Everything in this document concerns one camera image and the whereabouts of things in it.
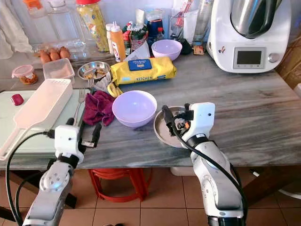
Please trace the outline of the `round steel plate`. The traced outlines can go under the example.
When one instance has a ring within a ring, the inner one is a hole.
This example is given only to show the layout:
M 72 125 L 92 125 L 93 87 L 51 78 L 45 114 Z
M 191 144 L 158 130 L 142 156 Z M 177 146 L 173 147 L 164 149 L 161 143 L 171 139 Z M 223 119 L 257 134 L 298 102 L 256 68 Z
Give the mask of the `round steel plate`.
M 181 144 L 181 142 L 176 136 L 171 136 L 171 130 L 169 129 L 166 121 L 164 120 L 163 110 L 161 109 L 159 109 L 159 112 L 157 113 L 153 121 L 153 130 L 157 138 L 161 140 L 161 142 L 163 142 L 164 144 L 174 148 L 186 149 L 186 147 L 184 147 Z

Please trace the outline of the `white plastic slotted scoop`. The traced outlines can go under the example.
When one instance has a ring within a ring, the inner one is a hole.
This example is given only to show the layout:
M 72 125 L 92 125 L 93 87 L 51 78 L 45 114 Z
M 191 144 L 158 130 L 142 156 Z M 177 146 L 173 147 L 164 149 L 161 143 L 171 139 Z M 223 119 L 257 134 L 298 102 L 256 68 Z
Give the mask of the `white plastic slotted scoop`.
M 16 145 L 33 128 L 50 129 L 69 101 L 73 88 L 67 78 L 45 80 L 32 96 L 16 112 L 15 127 L 0 148 L 0 160 L 7 160 L 15 152 Z

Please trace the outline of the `white box under table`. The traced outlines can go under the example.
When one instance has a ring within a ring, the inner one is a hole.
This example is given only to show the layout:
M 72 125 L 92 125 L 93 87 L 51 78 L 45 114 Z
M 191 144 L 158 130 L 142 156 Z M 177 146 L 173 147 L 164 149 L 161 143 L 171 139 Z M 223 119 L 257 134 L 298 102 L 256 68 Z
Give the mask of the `white box under table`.
M 179 177 L 195 176 L 192 167 L 171 167 L 170 172 Z

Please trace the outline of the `yellow kitchen wipes pack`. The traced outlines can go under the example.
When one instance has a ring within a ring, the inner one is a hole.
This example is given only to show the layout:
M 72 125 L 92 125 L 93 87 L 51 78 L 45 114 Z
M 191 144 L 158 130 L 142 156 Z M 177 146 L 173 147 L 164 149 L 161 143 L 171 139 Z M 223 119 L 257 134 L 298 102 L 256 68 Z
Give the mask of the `yellow kitchen wipes pack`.
M 174 78 L 176 72 L 168 57 L 129 60 L 111 66 L 112 81 L 116 85 Z

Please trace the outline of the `yellow banana peel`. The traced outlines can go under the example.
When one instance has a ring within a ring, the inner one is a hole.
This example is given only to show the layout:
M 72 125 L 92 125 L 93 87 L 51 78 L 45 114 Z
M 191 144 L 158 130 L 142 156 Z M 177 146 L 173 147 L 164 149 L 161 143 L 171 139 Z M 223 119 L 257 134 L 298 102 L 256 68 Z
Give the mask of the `yellow banana peel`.
M 114 84 L 114 82 L 110 82 L 107 85 L 107 91 L 114 98 L 119 97 L 123 93 L 122 90 L 120 90 L 119 87 L 116 84 Z

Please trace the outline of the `clear rectangular plastic container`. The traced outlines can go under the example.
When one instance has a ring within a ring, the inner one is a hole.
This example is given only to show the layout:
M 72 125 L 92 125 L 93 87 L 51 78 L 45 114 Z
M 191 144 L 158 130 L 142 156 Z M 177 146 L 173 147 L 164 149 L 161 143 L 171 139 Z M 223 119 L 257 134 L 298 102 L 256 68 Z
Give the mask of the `clear rectangular plastic container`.
M 71 81 L 74 80 L 74 70 L 71 61 L 67 58 L 54 60 L 42 64 L 43 75 L 45 79 L 48 78 L 66 78 Z

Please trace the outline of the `pale green cutting board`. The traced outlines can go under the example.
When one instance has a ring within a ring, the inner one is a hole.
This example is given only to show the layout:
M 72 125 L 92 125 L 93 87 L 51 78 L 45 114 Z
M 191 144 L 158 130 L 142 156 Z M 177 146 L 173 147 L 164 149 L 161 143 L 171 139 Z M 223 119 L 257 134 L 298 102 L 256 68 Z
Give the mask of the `pale green cutting board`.
M 2 146 L 9 135 L 12 133 L 15 123 L 14 115 L 23 107 L 15 106 L 11 97 L 14 94 L 19 93 L 25 101 L 32 96 L 34 90 L 22 90 L 22 91 L 5 91 L 0 93 L 0 146 Z M 60 125 L 65 125 L 69 118 L 72 118 L 78 107 L 79 90 L 75 89 L 67 104 L 63 108 L 54 124 L 51 126 L 34 127 L 25 134 L 30 134 L 47 131 L 48 129 L 54 129 Z M 40 158 L 50 158 L 55 155 L 54 139 L 47 136 L 35 136 L 24 142 L 18 150 L 15 151 L 15 157 L 17 156 L 38 156 Z

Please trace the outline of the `small purple plastic bowl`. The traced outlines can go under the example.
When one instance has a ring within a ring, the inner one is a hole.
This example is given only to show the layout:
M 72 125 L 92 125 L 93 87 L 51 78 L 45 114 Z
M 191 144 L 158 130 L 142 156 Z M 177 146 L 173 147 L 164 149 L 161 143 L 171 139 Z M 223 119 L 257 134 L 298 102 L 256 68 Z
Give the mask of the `small purple plastic bowl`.
M 151 45 L 154 57 L 168 57 L 174 61 L 181 53 L 182 44 L 176 40 L 158 40 Z

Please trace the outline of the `small pink-lidded food container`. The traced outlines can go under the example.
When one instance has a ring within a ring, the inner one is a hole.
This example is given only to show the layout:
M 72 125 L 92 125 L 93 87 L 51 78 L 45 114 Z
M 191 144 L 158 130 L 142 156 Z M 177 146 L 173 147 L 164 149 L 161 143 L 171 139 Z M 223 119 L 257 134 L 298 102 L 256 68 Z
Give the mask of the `small pink-lidded food container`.
M 24 85 L 32 85 L 38 82 L 38 76 L 32 65 L 22 65 L 13 69 L 12 78 L 17 78 Z

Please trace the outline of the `brown egg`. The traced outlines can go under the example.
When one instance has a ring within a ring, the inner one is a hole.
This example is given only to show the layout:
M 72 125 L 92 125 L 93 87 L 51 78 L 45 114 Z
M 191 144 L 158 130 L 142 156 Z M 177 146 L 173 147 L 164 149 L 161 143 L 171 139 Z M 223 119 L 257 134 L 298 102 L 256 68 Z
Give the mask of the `brown egg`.
M 66 59 L 71 58 L 71 52 L 66 47 L 61 47 L 59 49 L 59 55 L 60 55 L 60 58 L 66 58 Z
M 49 50 L 48 54 L 49 54 L 49 57 L 50 57 L 50 59 L 51 59 L 52 62 L 56 61 L 56 60 L 59 60 L 59 59 L 62 58 L 60 56 L 59 52 L 56 49 L 54 49 L 54 48 L 51 48 Z
M 41 49 L 38 51 L 38 53 L 39 53 L 40 60 L 42 63 L 48 63 L 48 62 L 52 61 L 50 55 L 45 50 Z

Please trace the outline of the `black pouch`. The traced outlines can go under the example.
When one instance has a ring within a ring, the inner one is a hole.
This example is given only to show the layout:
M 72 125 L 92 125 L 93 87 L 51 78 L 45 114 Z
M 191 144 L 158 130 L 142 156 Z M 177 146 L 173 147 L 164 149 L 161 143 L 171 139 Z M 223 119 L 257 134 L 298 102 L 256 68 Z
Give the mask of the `black pouch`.
M 182 45 L 182 49 L 180 51 L 181 55 L 189 55 L 189 54 L 191 54 L 193 52 L 193 48 L 189 44 L 189 42 L 187 41 L 187 39 L 180 38 L 179 39 L 179 43 L 181 43 L 181 45 Z

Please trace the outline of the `orange sauce squeeze bottle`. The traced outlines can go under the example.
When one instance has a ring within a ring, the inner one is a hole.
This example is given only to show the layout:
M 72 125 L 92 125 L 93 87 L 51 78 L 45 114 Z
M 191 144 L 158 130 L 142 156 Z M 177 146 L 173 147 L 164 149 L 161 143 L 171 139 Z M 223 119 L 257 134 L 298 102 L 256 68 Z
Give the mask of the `orange sauce squeeze bottle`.
M 116 62 L 125 60 L 125 43 L 123 41 L 122 28 L 114 21 L 111 27 L 111 46 L 114 52 Z

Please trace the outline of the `yellow jar with red lid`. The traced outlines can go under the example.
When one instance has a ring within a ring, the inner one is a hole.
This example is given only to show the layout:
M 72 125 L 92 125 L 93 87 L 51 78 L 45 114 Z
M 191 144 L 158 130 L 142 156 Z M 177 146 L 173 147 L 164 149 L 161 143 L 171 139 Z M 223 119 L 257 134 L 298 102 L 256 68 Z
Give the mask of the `yellow jar with red lid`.
M 100 52 L 109 52 L 106 23 L 104 22 L 99 2 L 101 0 L 76 0 L 77 12 L 84 25 L 96 42 Z

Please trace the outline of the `clear bottle with white cap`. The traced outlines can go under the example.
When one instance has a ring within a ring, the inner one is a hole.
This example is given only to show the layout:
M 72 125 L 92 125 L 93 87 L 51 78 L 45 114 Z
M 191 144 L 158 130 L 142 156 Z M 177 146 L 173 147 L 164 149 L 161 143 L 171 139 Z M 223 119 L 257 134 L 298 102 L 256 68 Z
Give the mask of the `clear bottle with white cap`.
M 79 34 L 66 0 L 47 0 L 50 6 L 49 15 L 59 41 L 79 40 Z

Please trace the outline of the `white curtain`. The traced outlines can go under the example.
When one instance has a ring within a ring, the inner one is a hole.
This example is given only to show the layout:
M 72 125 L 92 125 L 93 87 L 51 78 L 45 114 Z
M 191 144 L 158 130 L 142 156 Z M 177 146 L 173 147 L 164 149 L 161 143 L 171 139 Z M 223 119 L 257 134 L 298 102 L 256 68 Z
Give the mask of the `white curtain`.
M 32 52 L 21 22 L 12 13 L 9 0 L 0 0 L 0 59 L 9 59 L 15 52 Z

